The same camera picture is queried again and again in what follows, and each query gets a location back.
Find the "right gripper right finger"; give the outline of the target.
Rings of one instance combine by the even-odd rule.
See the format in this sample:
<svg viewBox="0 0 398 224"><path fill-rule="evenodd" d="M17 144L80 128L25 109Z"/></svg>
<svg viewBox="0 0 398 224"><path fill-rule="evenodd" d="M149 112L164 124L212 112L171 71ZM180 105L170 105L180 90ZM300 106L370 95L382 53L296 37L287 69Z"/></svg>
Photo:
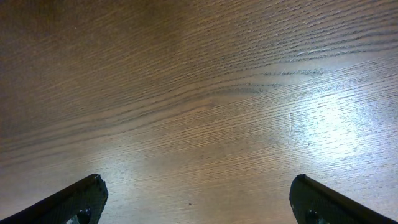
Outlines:
<svg viewBox="0 0 398 224"><path fill-rule="evenodd" d="M298 224L397 224L305 174L292 181L289 202Z"/></svg>

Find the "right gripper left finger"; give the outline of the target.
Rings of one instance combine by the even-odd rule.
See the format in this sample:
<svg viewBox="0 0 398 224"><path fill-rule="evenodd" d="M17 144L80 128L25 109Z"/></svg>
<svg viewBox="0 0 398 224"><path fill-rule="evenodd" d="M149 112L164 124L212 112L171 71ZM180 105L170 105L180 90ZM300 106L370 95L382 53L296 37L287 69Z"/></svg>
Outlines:
<svg viewBox="0 0 398 224"><path fill-rule="evenodd" d="M97 224L108 199L105 181L91 174L34 205L1 220L14 223Z"/></svg>

